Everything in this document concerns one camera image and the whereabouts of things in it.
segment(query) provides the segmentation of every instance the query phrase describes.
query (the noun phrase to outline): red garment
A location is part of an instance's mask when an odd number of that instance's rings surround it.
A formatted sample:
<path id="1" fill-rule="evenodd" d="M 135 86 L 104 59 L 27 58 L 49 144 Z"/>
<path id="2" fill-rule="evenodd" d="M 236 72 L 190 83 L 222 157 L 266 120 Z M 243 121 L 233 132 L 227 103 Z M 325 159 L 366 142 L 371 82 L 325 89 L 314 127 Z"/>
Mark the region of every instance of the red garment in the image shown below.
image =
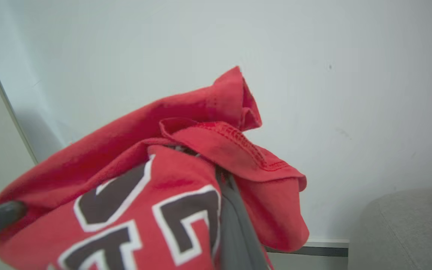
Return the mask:
<path id="1" fill-rule="evenodd" d="M 309 235 L 298 194 L 306 178 L 241 132 L 261 124 L 237 67 L 115 120 L 0 194 L 0 203 L 28 207 L 0 233 L 1 259 L 25 270 L 212 269 L 221 199 L 214 164 L 235 175 L 263 245 L 300 248 Z"/>

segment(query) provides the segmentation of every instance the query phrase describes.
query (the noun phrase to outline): white baseboard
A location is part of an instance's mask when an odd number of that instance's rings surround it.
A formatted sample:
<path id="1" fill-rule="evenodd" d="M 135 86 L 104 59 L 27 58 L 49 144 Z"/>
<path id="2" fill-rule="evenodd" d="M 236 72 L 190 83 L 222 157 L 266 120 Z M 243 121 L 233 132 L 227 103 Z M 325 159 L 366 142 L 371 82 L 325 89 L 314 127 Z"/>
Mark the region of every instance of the white baseboard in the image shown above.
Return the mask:
<path id="1" fill-rule="evenodd" d="M 309 238 L 304 246 L 315 248 L 349 248 L 349 239 Z"/>

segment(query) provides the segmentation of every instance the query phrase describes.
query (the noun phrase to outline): gray sofa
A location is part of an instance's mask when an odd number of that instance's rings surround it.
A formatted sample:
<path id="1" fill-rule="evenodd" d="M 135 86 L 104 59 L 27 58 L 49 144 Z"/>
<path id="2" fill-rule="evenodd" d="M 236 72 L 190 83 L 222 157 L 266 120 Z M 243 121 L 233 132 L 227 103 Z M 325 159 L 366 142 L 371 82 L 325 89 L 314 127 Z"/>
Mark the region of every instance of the gray sofa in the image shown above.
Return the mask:
<path id="1" fill-rule="evenodd" d="M 349 242 L 349 270 L 432 270 L 432 188 L 370 203 Z"/>

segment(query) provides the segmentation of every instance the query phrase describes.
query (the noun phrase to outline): red shirt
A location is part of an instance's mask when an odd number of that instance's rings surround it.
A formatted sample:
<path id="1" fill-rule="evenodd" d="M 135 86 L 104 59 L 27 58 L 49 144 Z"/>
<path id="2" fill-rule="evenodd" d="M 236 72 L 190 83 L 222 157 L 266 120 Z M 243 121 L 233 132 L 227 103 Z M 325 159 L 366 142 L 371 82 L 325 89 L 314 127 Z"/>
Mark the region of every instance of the red shirt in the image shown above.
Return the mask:
<path id="1" fill-rule="evenodd" d="M 242 134 L 261 124 L 237 67 L 115 120 L 1 192 L 28 212 L 0 233 L 0 258 L 24 270 L 217 268 L 215 164 L 235 176 L 263 245 L 300 248 L 306 178 Z"/>

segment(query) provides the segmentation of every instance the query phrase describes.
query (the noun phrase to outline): red fabric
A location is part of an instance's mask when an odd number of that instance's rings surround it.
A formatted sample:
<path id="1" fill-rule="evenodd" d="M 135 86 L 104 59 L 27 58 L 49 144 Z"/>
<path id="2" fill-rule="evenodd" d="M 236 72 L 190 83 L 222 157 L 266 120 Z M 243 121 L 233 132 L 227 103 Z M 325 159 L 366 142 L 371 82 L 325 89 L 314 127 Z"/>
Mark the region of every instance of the red fabric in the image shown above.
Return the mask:
<path id="1" fill-rule="evenodd" d="M 115 120 L 38 164 L 1 192 L 0 203 L 22 201 L 28 212 L 0 233 L 0 258 L 17 269 L 49 265 L 64 269 L 62 254 L 70 247 L 134 222 L 140 246 L 133 246 L 131 254 L 137 268 L 212 269 L 208 226 L 201 220 L 192 223 L 202 253 L 178 265 L 158 227 L 154 205 L 208 185 L 220 192 L 214 164 L 235 175 L 263 245 L 283 251 L 300 248 L 309 235 L 298 194 L 306 187 L 306 178 L 242 134 L 261 124 L 238 67 L 210 87 L 166 97 Z M 201 157 L 168 145 L 189 147 Z M 85 231 L 75 217 L 77 199 L 144 164 L 149 156 L 153 157 L 146 164 L 150 180 L 128 209 L 106 227 Z"/>

